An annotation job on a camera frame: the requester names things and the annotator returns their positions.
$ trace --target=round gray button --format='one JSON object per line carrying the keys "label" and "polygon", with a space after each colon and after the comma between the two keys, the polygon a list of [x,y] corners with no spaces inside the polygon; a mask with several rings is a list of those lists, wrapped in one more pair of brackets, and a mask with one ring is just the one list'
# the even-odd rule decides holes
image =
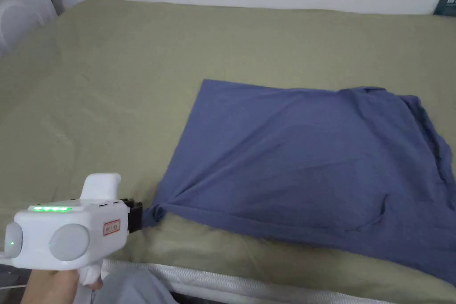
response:
{"label": "round gray button", "polygon": [[6,226],[4,234],[4,254],[6,258],[16,258],[22,249],[22,228],[16,222]]}
{"label": "round gray button", "polygon": [[60,227],[49,241],[49,249],[57,259],[72,261],[85,253],[89,246],[89,231],[78,224]]}

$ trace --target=hand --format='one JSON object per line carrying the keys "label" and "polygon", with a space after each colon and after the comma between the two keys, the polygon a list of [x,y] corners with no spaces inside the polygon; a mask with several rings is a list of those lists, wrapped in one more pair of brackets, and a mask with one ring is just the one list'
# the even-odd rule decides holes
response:
{"label": "hand", "polygon": [[[79,273],[73,271],[33,270],[25,288],[21,304],[72,304],[76,296]],[[89,287],[98,290],[101,278]]]}

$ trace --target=dark book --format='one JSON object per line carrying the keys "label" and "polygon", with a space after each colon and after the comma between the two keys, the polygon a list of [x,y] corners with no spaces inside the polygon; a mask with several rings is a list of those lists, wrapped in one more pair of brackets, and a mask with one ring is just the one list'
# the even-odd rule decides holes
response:
{"label": "dark book", "polygon": [[456,16],[456,0],[440,0],[434,14],[439,16]]}

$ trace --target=wrinkled fabric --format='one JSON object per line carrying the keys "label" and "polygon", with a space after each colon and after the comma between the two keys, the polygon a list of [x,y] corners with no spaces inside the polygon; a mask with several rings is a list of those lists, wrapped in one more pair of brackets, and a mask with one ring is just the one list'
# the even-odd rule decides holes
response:
{"label": "wrinkled fabric", "polygon": [[451,163],[415,96],[205,80],[144,225],[170,211],[456,284]]}

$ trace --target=red label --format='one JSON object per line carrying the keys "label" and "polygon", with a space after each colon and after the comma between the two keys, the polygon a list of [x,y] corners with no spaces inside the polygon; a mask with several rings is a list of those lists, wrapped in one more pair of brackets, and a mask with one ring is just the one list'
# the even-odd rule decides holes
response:
{"label": "red label", "polygon": [[120,220],[105,223],[103,226],[103,236],[115,233],[120,230]]}

